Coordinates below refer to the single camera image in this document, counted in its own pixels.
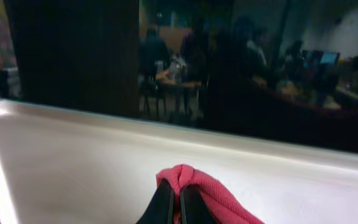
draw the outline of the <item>pink fabric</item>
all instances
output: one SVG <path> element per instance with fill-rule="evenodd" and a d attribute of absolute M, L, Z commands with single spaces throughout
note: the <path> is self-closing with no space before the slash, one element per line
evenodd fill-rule
<path fill-rule="evenodd" d="M 166 179 L 175 195 L 187 185 L 197 185 L 209 211 L 224 224 L 263 224 L 245 210 L 234 196 L 218 180 L 188 165 L 178 165 L 157 174 L 157 185 Z"/>

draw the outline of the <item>white countertop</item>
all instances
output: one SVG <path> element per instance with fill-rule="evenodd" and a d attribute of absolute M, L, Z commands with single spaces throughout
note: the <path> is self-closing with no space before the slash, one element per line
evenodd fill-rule
<path fill-rule="evenodd" d="M 358 155 L 0 101 L 1 223 L 135 223 L 189 164 L 265 223 L 358 223 Z"/>

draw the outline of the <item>window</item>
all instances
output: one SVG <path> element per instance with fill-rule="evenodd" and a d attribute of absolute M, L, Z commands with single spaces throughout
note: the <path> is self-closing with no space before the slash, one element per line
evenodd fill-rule
<path fill-rule="evenodd" d="M 356 0 L 5 3 L 3 98 L 358 152 Z"/>

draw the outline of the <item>wooden pillar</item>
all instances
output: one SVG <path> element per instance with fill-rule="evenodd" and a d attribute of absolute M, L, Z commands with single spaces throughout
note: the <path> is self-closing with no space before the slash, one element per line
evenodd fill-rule
<path fill-rule="evenodd" d="M 5 0 L 24 101 L 139 117 L 139 0 Z"/>

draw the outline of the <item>computer monitor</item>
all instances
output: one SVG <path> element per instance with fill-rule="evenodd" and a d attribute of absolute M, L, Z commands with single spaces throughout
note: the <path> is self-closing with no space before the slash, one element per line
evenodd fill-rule
<path fill-rule="evenodd" d="M 335 65 L 338 62 L 338 59 L 339 53 L 324 52 L 323 56 L 321 57 L 320 63 Z"/>

